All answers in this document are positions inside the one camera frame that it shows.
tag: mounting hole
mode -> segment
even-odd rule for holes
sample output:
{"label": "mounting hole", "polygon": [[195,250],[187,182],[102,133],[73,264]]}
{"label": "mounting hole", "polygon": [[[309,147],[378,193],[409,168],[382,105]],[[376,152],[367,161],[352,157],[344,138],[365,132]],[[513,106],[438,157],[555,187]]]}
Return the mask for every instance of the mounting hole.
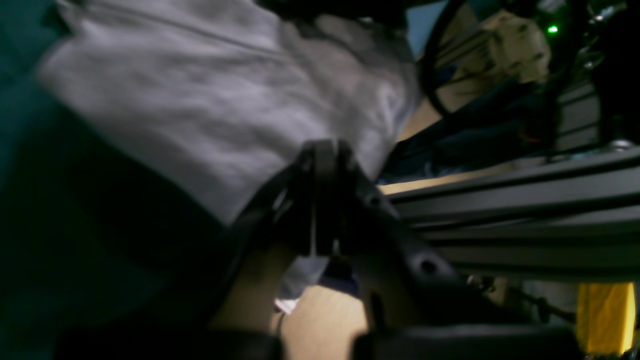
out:
{"label": "mounting hole", "polygon": [[369,199],[369,204],[372,206],[380,206],[380,198],[372,197],[371,199]]}
{"label": "mounting hole", "polygon": [[433,274],[436,272],[436,265],[429,260],[423,260],[420,263],[420,268],[427,274]]}

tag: blue object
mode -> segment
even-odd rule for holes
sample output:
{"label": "blue object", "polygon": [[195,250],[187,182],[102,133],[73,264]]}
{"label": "blue object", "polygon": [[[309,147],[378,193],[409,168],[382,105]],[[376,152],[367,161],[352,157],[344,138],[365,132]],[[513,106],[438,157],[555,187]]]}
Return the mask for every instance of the blue object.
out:
{"label": "blue object", "polygon": [[433,26],[440,17],[448,1],[440,1],[415,8],[410,8],[406,12],[409,32],[407,39],[411,47],[413,57],[418,60],[424,51],[424,47],[431,36]]}

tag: teal fabric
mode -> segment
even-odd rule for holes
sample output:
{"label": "teal fabric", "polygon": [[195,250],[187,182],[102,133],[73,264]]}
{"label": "teal fabric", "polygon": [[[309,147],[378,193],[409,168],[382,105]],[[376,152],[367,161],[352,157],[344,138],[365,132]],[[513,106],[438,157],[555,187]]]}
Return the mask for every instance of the teal fabric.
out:
{"label": "teal fabric", "polygon": [[52,0],[0,1],[0,359],[50,359],[58,333],[124,313],[166,282],[112,256],[65,184],[95,142],[34,77],[66,29]]}

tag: yellow object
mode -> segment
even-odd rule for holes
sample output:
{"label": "yellow object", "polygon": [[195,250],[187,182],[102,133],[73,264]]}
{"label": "yellow object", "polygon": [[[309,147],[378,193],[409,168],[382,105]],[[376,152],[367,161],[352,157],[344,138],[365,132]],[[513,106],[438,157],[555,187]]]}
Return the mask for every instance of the yellow object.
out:
{"label": "yellow object", "polygon": [[632,346],[635,322],[633,283],[580,284],[576,334],[585,352],[622,354]]}

